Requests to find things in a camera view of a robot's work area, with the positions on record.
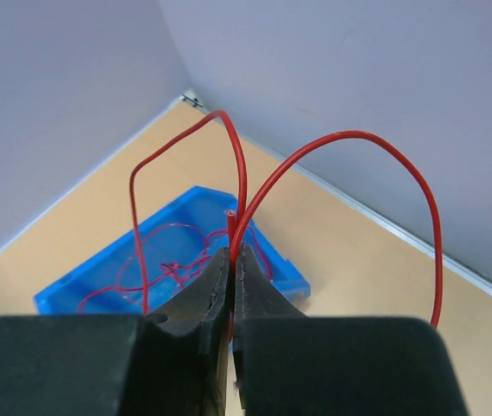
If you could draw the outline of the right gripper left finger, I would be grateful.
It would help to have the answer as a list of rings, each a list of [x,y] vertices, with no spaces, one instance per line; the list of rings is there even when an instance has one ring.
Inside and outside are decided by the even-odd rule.
[[[0,415],[222,415],[227,249],[149,315],[0,316]]]

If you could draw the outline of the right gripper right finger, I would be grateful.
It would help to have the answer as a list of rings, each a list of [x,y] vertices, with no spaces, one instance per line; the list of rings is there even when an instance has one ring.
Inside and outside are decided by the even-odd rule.
[[[309,317],[236,260],[233,356],[248,415],[465,415],[438,332],[405,316]]]

